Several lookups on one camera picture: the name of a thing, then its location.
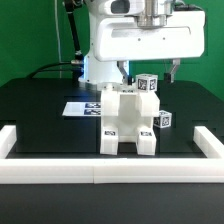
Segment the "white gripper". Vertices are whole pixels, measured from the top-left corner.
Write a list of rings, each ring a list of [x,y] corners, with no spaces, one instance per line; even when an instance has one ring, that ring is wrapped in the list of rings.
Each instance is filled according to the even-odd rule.
[[[103,19],[95,33],[94,56],[99,61],[118,61],[125,85],[132,83],[126,60],[173,59],[164,80],[173,83],[180,59],[204,52],[203,11],[174,12],[161,28],[139,28],[133,17]]]

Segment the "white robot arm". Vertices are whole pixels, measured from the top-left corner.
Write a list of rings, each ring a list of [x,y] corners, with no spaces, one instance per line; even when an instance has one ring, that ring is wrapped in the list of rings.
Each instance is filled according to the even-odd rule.
[[[179,0],[83,0],[90,50],[80,81],[94,87],[126,78],[117,64],[180,60],[204,52],[205,12]]]

